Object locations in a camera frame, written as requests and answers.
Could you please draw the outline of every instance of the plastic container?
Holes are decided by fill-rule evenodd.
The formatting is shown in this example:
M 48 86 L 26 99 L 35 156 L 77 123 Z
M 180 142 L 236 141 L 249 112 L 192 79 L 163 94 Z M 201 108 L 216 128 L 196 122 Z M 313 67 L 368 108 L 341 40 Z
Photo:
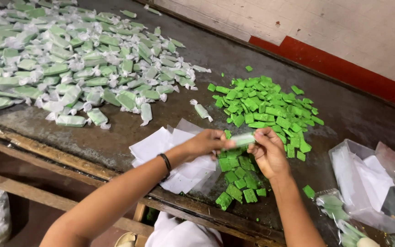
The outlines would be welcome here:
M 374 210 L 350 153 L 364 160 L 374 155 L 374 150 L 345 139 L 329 151 L 346 212 L 366 225 L 395 233 L 395 186 L 389 188 L 381 211 Z

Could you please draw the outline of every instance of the white cloth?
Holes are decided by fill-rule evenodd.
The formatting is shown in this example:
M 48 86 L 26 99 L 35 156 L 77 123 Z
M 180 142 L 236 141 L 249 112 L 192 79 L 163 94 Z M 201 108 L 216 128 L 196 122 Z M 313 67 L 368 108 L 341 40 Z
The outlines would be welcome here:
M 220 233 L 160 212 L 146 247 L 223 247 Z

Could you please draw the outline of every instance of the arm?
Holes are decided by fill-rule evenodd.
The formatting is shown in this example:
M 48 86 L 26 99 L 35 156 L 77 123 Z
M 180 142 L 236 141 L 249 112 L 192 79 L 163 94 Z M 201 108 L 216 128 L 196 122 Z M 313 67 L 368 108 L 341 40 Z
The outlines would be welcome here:
M 189 141 L 168 150 L 172 169 L 213 150 L 234 144 L 222 141 L 223 131 L 205 130 Z M 40 247 L 87 247 L 111 227 L 131 206 L 167 175 L 164 160 L 157 156 L 98 188 L 48 229 Z
M 281 139 L 269 127 L 258 129 L 255 139 L 258 144 L 251 144 L 248 153 L 254 154 L 274 190 L 287 246 L 326 247 L 301 200 Z

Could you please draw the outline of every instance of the wall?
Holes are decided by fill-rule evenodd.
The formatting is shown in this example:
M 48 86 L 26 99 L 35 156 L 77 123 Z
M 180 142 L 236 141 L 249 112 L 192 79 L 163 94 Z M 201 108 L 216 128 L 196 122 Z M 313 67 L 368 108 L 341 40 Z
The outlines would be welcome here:
M 154 3 L 395 103 L 395 0 Z

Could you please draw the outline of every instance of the table surface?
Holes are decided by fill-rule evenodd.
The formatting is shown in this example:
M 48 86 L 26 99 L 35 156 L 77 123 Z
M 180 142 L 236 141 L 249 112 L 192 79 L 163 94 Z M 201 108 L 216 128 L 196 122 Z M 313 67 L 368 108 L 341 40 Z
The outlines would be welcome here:
M 322 191 L 337 187 L 328 151 L 345 138 L 372 149 L 375 149 L 378 141 L 382 141 L 395 150 L 395 109 L 371 97 L 355 93 L 183 21 L 167 15 L 152 14 L 143 9 L 141 4 L 130 0 L 87 0 L 80 1 L 80 7 L 115 14 L 120 14 L 119 10 L 123 9 L 133 11 L 138 14 L 135 21 L 143 23 L 149 31 L 161 26 L 162 36 L 183 42 L 187 48 L 178 49 L 178 52 L 184 57 L 184 61 L 209 68 L 212 73 L 196 73 L 199 91 L 181 87 L 180 93 L 168 94 L 166 103 L 158 101 L 152 104 L 153 120 L 144 127 L 140 127 L 140 115 L 121 112 L 112 105 L 101 108 L 112 124 L 111 130 L 105 131 L 94 125 L 84 128 L 57 126 L 54 122 L 45 120 L 48 112 L 24 104 L 0 110 L 0 126 L 109 169 L 125 172 L 132 168 L 133 156 L 128 149 L 130 145 L 162 126 L 175 127 L 181 118 L 203 128 L 229 129 L 233 134 L 253 131 L 245 124 L 240 128 L 227 124 L 227 115 L 214 106 L 214 99 L 211 98 L 214 93 L 206 87 L 208 83 L 228 86 L 232 78 L 265 75 L 280 84 L 284 92 L 290 92 L 292 85 L 303 89 L 305 96 L 312 99 L 315 102 L 313 106 L 319 109 L 318 117 L 325 122 L 324 126 L 309 126 L 309 131 L 304 134 L 306 141 L 312 145 L 306 161 L 289 159 L 299 188 L 310 185 L 315 191 Z M 254 70 L 248 73 L 244 68 L 247 65 Z M 196 99 L 208 110 L 214 119 L 212 123 L 199 117 L 189 104 L 191 99 Z M 216 206 L 216 198 L 225 189 L 226 183 L 220 177 L 208 196 L 196 192 L 190 192 L 186 196 Z M 321 216 L 314 203 L 304 195 L 302 197 L 326 242 L 329 246 L 336 245 L 333 221 Z M 260 218 L 257 224 L 282 229 L 272 192 L 266 198 L 261 197 L 259 203 L 234 203 L 228 212 L 254 221 Z

